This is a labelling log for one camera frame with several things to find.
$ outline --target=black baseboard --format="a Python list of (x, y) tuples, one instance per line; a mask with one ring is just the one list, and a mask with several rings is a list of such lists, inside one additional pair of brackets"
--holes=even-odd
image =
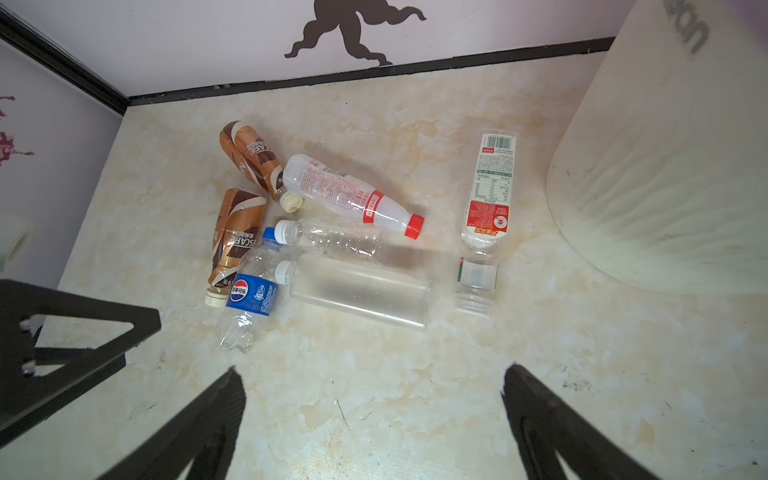
[(120, 115), (125, 114), (130, 102), (127, 97), (1, 6), (0, 38)]
[(315, 77), (292, 78), (276, 81), (248, 81), (239, 84), (211, 85), (209, 87), (188, 88), (186, 90), (165, 91), (156, 94), (131, 97), (131, 106), (159, 104), (167, 101), (190, 100), (193, 98), (218, 97), (221, 95), (241, 94), (249, 91), (276, 90), (279, 88), (302, 87), (339, 81), (362, 80), (364, 78), (392, 77), (410, 75), (424, 71), (449, 70), (452, 68), (478, 67), (511, 61), (535, 60), (537, 58), (564, 57), (606, 51), (611, 47), (614, 37), (594, 40), (573, 41), (542, 47), (517, 48), (515, 50), (493, 51), (445, 60), (422, 61), (406, 65), (368, 68), (366, 70), (344, 71), (341, 73), (317, 75)]

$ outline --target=brown silhouette decal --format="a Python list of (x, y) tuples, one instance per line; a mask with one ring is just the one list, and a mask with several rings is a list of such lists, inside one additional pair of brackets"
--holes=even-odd
[(417, 15), (420, 20), (426, 17), (416, 7), (393, 7), (386, 0), (315, 0), (315, 20), (304, 27), (304, 38), (293, 44), (293, 50), (286, 53), (286, 58), (293, 58), (302, 48), (315, 48), (320, 36), (340, 27), (344, 37), (344, 46), (354, 58), (378, 60), (379, 67), (391, 65), (383, 53), (371, 52), (360, 43), (360, 12), (362, 19), (368, 25), (379, 25), (384, 22), (390, 25), (403, 23), (411, 15)]
[[(16, 99), (16, 97), (0, 97), (0, 100), (11, 100), (11, 101), (14, 101), (15, 99)], [(0, 110), (0, 117), (4, 117), (4, 116), (5, 116), (5, 114), (2, 113), (2, 110)]]
[[(16, 100), (14, 97), (0, 97), (0, 100), (10, 100), (14, 101)], [(4, 117), (5, 114), (0, 111), (0, 117)], [(23, 151), (17, 151), (16, 147), (13, 144), (13, 135), (6, 135), (4, 131), (0, 131), (0, 165), (9, 158), (11, 158), (11, 155), (34, 155), (33, 152), (23, 152)]]

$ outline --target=beige marble surface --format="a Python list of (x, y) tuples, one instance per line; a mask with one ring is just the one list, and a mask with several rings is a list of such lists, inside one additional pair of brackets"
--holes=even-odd
[[(624, 285), (581, 259), (548, 212), (548, 162), (602, 58), (130, 108), (61, 288), (157, 307), (163, 329), (1, 450), (0, 477), (93, 478), (235, 365), (248, 403), (229, 478), (522, 478), (499, 397), (513, 362), (664, 478), (766, 477), (768, 297)], [(214, 345), (210, 234), (225, 189), (247, 185), (217, 135), (237, 118), (283, 158), (316, 156), (425, 215), (413, 271), (436, 281), (426, 334), (283, 302), (248, 354)], [(519, 132), (493, 319), (457, 313), (450, 297), (481, 126)], [(41, 344), (114, 332), (51, 322)]]

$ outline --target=plastic bottle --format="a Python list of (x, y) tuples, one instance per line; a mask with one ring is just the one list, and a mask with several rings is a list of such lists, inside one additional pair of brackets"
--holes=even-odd
[(409, 328), (426, 329), (432, 284), (391, 270), (305, 253), (284, 260), (275, 279), (290, 297)]
[(301, 208), (304, 199), (283, 186), (283, 167), (253, 127), (242, 121), (230, 122), (224, 125), (219, 142), (240, 171), (261, 185), (283, 210), (292, 213)]
[(275, 239), (337, 260), (376, 260), (381, 230), (343, 217), (302, 218), (277, 222)]
[(498, 272), (493, 247), (507, 234), (509, 225), (517, 137), (484, 131), (479, 140), (474, 182), (462, 218), (465, 252), (459, 262), (454, 307), (490, 316)]
[(240, 261), (256, 243), (265, 213), (264, 197), (240, 188), (230, 188), (224, 194), (214, 230), (214, 268), (208, 277), (207, 305), (227, 305)]
[(331, 170), (314, 158), (293, 155), (283, 172), (286, 188), (323, 205), (335, 214), (373, 223), (413, 240), (419, 237), (424, 217), (409, 213), (366, 182)]
[(261, 245), (252, 248), (240, 263), (227, 308), (219, 317), (217, 341), (225, 350), (237, 347), (245, 353), (266, 329), (277, 295), (275, 269), (283, 260), (274, 229), (264, 229)]

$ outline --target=pepsi logo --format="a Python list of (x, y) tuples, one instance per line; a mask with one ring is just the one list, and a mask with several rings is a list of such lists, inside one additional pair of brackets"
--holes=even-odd
[(232, 285), (232, 290), (230, 291), (230, 300), (233, 302), (239, 302), (242, 299), (246, 297), (248, 294), (248, 282), (245, 280), (238, 280), (235, 282), (234, 285)]

